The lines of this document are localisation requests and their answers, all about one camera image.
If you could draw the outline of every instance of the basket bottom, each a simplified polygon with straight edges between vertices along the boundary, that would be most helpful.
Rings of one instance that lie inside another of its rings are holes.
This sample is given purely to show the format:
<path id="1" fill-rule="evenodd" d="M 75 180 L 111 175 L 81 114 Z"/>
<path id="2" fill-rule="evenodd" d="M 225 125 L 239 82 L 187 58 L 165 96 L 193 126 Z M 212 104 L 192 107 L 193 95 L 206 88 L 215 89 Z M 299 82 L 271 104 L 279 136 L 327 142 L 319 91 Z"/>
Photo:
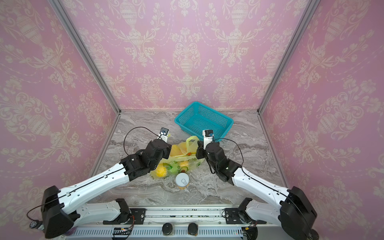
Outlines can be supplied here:
<path id="1" fill-rule="evenodd" d="M 225 128 L 219 126 L 218 124 L 206 119 L 200 115 L 192 116 L 185 124 L 185 127 L 191 129 L 194 132 L 198 132 L 199 135 L 203 130 L 212 129 L 214 131 L 215 137 L 220 138 L 221 135 L 225 132 Z"/>

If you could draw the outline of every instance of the marble tabletop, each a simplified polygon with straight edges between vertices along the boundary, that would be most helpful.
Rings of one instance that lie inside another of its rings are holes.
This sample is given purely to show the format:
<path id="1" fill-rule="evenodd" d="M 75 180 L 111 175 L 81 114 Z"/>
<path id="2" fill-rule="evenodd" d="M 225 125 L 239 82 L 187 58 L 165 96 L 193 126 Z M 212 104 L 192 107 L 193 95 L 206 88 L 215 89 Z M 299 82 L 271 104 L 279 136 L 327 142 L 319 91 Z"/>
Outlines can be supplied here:
<path id="1" fill-rule="evenodd" d="M 268 148 L 256 110 L 221 111 L 234 120 L 226 135 L 239 145 L 244 156 L 243 166 L 250 172 L 274 183 L 282 185 L 280 174 Z M 144 126 L 157 133 L 161 127 L 168 128 L 168 143 L 178 144 L 190 137 L 174 122 L 179 111 L 127 111 L 121 113 L 111 142 L 102 160 L 98 173 L 110 168 L 126 156 L 123 150 L 125 134 L 132 128 Z M 127 137 L 126 150 L 134 153 L 147 146 L 154 136 L 146 129 L 135 129 Z M 240 152 L 233 142 L 222 140 L 220 146 L 228 158 L 241 164 Z M 153 179 L 149 174 L 132 182 L 117 186 L 90 202 L 108 202 L 124 198 L 129 205 L 184 205 L 184 204 L 240 204 L 244 198 L 262 200 L 252 193 L 222 182 L 211 174 L 204 161 L 197 169 L 188 172 L 190 184 L 180 190 L 175 184 L 175 176 Z"/>

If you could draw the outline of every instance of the translucent green bag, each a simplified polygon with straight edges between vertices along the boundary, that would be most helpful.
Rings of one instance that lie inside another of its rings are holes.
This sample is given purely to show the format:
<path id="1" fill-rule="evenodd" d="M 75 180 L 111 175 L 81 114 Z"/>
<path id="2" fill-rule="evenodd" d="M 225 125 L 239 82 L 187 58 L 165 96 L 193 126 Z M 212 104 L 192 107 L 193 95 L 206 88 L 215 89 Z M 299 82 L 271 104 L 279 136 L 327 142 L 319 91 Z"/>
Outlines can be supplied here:
<path id="1" fill-rule="evenodd" d="M 197 136 L 188 138 L 185 142 L 172 145 L 169 158 L 162 159 L 157 168 L 150 172 L 155 179 L 169 175 L 188 172 L 200 166 L 204 158 L 196 158 Z"/>

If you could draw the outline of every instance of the pink wallpaper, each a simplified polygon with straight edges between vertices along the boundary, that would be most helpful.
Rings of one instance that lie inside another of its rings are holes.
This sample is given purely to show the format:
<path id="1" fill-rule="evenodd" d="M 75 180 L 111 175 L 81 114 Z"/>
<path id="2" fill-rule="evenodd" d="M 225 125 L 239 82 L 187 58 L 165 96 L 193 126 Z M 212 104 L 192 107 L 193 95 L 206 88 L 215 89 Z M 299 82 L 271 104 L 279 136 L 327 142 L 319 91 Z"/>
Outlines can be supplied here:
<path id="1" fill-rule="evenodd" d="M 121 109 L 258 108 L 308 0 L 61 0 Z"/>
<path id="2" fill-rule="evenodd" d="M 0 24 L 1 239 L 44 239 L 26 212 L 88 177 L 115 113 L 47 1 L 0 1 Z"/>
<path id="3" fill-rule="evenodd" d="M 321 1 L 263 115 L 323 240 L 384 239 L 383 10 Z"/>

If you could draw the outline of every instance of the blue basket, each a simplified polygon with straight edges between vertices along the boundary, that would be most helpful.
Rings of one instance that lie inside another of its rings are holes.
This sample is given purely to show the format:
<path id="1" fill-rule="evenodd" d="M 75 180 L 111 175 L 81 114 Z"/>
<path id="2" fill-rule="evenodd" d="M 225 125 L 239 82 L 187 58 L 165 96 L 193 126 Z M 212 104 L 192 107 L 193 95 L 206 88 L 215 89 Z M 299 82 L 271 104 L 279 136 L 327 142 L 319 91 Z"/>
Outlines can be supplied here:
<path id="1" fill-rule="evenodd" d="M 233 119 L 204 104 L 193 102 L 175 118 L 175 123 L 184 132 L 203 141 L 202 132 L 206 129 L 212 129 L 216 139 L 224 137 L 231 129 Z"/>

